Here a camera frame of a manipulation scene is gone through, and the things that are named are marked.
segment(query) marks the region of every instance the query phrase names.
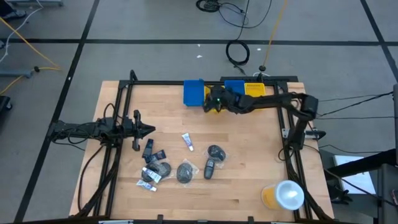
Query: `wooden tabletop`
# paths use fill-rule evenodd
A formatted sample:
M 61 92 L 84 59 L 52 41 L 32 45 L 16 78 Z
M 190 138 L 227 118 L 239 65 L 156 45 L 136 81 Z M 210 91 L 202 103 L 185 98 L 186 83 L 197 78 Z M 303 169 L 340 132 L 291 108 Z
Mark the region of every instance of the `wooden tabletop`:
M 118 82 L 103 82 L 94 120 L 103 116 L 108 103 L 114 103 L 117 88 Z M 274 94 L 272 88 L 266 91 L 267 95 Z M 289 83 L 289 91 L 304 92 L 303 83 Z M 125 139 L 111 218 L 153 220 L 163 214 L 165 220 L 246 221 L 248 216 L 253 216 L 258 222 L 294 221 L 293 212 L 269 210 L 260 198 L 265 186 L 287 179 L 285 164 L 277 158 L 282 148 L 277 110 L 269 108 L 249 114 L 204 113 L 201 108 L 186 107 L 182 98 L 182 85 L 135 85 L 129 116 L 132 117 L 133 111 L 138 109 L 142 122 L 156 127 L 155 132 L 140 140 L 141 149 L 151 138 L 154 140 L 153 152 L 164 149 L 174 171 L 188 159 L 200 169 L 199 173 L 188 186 L 180 184 L 173 176 L 157 184 L 156 192 L 138 187 L 136 183 L 146 163 L 141 157 L 142 150 L 134 151 L 132 139 Z M 193 152 L 185 145 L 181 137 L 183 133 L 190 134 Z M 205 151 L 212 144 L 222 147 L 228 158 L 222 169 L 216 168 L 213 178 L 206 180 L 203 177 L 207 160 Z M 306 140 L 305 144 L 317 147 L 314 140 Z M 98 148 L 98 141 L 88 142 L 82 168 Z M 103 149 L 91 161 L 85 172 L 82 204 L 98 187 L 104 152 Z M 325 213 L 333 217 L 319 153 L 304 147 L 301 155 L 308 191 Z M 77 189 L 70 214 L 78 212 Z M 108 190 L 105 190 L 104 199 L 107 196 Z M 102 214 L 105 205 L 103 200 Z

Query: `black floor stripe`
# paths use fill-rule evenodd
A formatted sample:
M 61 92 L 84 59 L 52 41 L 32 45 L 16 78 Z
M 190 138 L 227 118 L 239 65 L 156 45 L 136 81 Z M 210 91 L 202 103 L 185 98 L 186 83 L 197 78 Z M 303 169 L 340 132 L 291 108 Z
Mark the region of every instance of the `black floor stripe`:
M 93 19 L 94 19 L 94 16 L 95 16 L 95 13 L 96 13 L 96 10 L 97 10 L 99 2 L 100 2 L 100 0 L 95 0 L 94 3 L 93 3 L 93 6 L 92 6 L 91 11 L 90 11 L 90 15 L 88 16 L 86 26 L 84 28 L 84 31 L 83 31 L 82 35 L 81 35 L 79 46 L 77 47 L 75 56 L 74 56 L 74 58 L 72 60 L 72 64 L 70 65 L 68 76 L 67 76 L 67 78 L 65 80 L 65 84 L 63 85 L 63 88 L 62 88 L 62 91 L 61 91 L 61 94 L 60 94 L 60 98 L 58 100 L 58 103 L 57 103 L 57 106 L 55 108 L 54 114 L 52 116 L 51 122 L 57 121 L 59 119 L 59 117 L 60 117 L 63 104 L 64 104 L 65 99 L 66 99 L 67 94 L 68 94 L 70 83 L 72 81 L 73 75 L 75 74 L 75 70 L 76 70 L 76 67 L 78 65 L 78 62 L 79 62 L 79 59 L 80 59 L 80 55 L 81 55 L 81 52 L 83 50 L 83 47 L 84 47 L 84 44 L 85 44 L 85 40 L 87 39 L 88 32 L 90 31 L 90 27 L 91 27 L 91 24 L 93 22 Z M 32 175 L 30 176 L 29 182 L 28 182 L 27 187 L 25 189 L 24 196 L 22 197 L 21 204 L 19 205 L 19 208 L 18 208 L 17 214 L 15 216 L 14 222 L 22 222 L 24 217 L 25 217 L 27 208 L 29 206 L 29 202 L 30 202 L 30 200 L 32 198 L 32 195 L 33 195 L 36 183 L 37 183 L 37 179 L 39 178 L 40 171 L 42 170 L 45 157 L 46 157 L 47 152 L 49 150 L 50 143 L 51 143 L 51 140 L 49 139 L 49 137 L 45 137 L 43 145 L 42 145 L 42 148 L 40 149 L 40 152 L 39 152 L 39 156 L 38 156 L 38 158 L 36 160 L 36 163 L 35 163 L 35 166 L 33 168 Z
M 26 39 L 32 44 L 79 44 L 80 39 Z M 267 45 L 268 40 L 242 40 L 248 45 Z M 21 39 L 10 39 L 10 43 L 24 43 Z M 86 44 L 227 44 L 229 40 L 122 40 L 122 39 L 87 39 Z M 398 46 L 398 42 L 378 41 L 328 41 L 328 40 L 274 40 L 273 45 L 307 46 Z
M 378 41 L 381 43 L 381 48 L 383 50 L 384 56 L 386 56 L 386 59 L 390 66 L 390 69 L 391 69 L 392 73 L 394 74 L 396 80 L 398 81 L 398 69 L 397 69 L 396 62 L 395 62 L 394 58 L 392 57 L 391 52 L 388 49 L 388 46 L 385 44 L 386 42 L 384 41 L 384 38 L 380 32 L 380 29 L 377 26 L 376 21 L 374 20 L 371 9 L 369 8 L 366 0 L 361 0 L 361 4 L 362 4 L 363 9 L 365 10 L 365 13 L 366 13 L 368 19 L 369 19 L 369 22 L 371 23 L 371 26 L 373 28 L 373 31 L 374 31 Z

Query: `white lid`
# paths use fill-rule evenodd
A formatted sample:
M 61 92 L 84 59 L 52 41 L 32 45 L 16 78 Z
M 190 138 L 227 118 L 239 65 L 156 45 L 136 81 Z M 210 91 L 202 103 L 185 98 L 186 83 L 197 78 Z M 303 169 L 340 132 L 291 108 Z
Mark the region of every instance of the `white lid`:
M 275 187 L 275 198 L 282 208 L 297 210 L 304 203 L 304 192 L 294 181 L 284 180 Z

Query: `blue container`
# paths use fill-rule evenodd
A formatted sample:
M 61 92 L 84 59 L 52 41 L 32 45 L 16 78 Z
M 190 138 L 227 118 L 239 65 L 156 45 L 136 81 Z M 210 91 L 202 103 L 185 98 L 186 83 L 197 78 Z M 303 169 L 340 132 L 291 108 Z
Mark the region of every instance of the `blue container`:
M 183 102 L 187 106 L 201 106 L 205 95 L 205 81 L 184 80 Z
M 225 80 L 225 89 L 232 88 L 235 93 L 244 95 L 244 80 Z

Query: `plastic cup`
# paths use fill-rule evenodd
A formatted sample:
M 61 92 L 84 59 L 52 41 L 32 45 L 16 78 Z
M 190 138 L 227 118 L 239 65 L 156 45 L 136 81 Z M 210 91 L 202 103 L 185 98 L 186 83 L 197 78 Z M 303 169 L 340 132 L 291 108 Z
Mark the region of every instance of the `plastic cup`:
M 269 209 L 297 210 L 304 203 L 304 192 L 294 181 L 284 180 L 264 187 L 261 191 L 261 199 Z

